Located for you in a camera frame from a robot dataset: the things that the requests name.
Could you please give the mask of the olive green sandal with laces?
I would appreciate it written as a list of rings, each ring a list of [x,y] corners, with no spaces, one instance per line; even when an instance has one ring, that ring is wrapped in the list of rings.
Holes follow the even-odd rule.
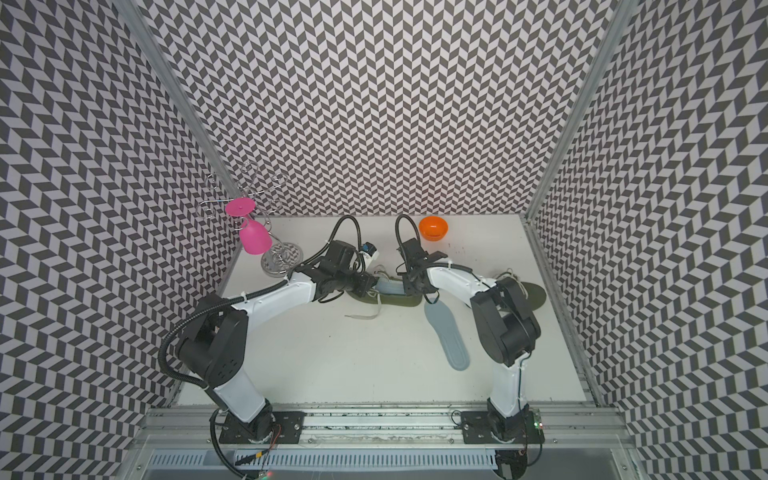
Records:
[[[378,281],[371,289],[362,295],[350,292],[349,296],[357,302],[373,305],[375,311],[372,314],[346,314],[346,318],[364,321],[374,320],[380,315],[384,305],[414,308],[422,303],[420,296],[407,295],[402,280],[397,276],[390,275],[383,265],[375,266],[372,275]]]

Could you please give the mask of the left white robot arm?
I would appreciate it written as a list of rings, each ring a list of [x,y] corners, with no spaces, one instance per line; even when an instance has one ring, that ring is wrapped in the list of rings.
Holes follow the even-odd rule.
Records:
[[[227,299],[205,297],[162,340],[160,370],[203,389],[226,413],[225,425],[244,440],[264,441],[276,420],[269,400],[243,367],[249,336],[288,310],[324,301],[333,293],[367,294],[377,282],[367,271],[377,253],[370,242],[355,246],[331,240],[275,285]]]

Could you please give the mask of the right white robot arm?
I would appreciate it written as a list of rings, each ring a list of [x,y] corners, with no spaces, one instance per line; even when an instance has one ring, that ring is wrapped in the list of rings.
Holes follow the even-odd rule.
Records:
[[[494,362],[486,421],[501,443],[532,443],[532,414],[524,394],[524,366],[541,336],[541,327],[521,284],[489,279],[451,262],[443,252],[427,253],[415,238],[398,243],[407,293],[424,297],[448,293],[473,314],[478,339]]]

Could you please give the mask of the grey-blue insole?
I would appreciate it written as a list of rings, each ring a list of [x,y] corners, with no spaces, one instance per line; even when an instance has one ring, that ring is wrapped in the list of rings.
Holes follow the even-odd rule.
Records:
[[[449,366],[456,371],[465,371],[470,366],[470,356],[451,309],[442,301],[436,301],[426,303],[424,312]]]
[[[407,296],[403,282],[397,278],[379,277],[374,290],[385,296]]]

